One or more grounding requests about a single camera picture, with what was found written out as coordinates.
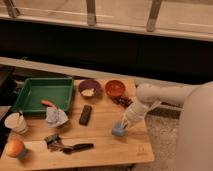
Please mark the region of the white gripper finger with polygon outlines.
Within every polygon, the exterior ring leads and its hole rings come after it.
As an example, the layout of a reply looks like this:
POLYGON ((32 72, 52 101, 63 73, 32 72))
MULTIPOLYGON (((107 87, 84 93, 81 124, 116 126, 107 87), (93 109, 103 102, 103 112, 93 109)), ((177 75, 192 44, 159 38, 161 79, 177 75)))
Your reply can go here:
POLYGON ((121 127, 122 127, 122 128, 125 128, 125 127, 126 127, 126 123, 127 123, 126 119, 123 118, 123 119, 121 120, 121 127))
POLYGON ((131 127, 131 123, 126 123, 124 128, 125 128, 125 130, 129 130, 130 127, 131 127))

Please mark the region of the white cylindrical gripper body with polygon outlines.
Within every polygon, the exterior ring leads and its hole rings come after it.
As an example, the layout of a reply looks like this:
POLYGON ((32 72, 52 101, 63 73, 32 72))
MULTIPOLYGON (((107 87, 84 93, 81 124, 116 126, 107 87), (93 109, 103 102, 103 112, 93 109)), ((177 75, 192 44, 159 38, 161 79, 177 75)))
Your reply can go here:
POLYGON ((124 118, 127 123, 131 123, 131 127, 141 122, 148 111, 150 110, 150 106, 140 102, 139 100, 135 100, 124 112, 124 118))

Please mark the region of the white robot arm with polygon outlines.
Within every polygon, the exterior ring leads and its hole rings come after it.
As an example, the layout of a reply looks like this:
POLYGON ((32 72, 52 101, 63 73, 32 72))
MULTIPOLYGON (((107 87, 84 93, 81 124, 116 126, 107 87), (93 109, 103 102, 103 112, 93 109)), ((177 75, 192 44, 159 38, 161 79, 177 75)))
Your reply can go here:
POLYGON ((197 88, 197 85, 160 87, 153 84, 140 84, 136 88, 136 97, 125 110, 122 128, 127 130, 145 119, 146 114, 162 102, 183 105, 185 99, 197 88))

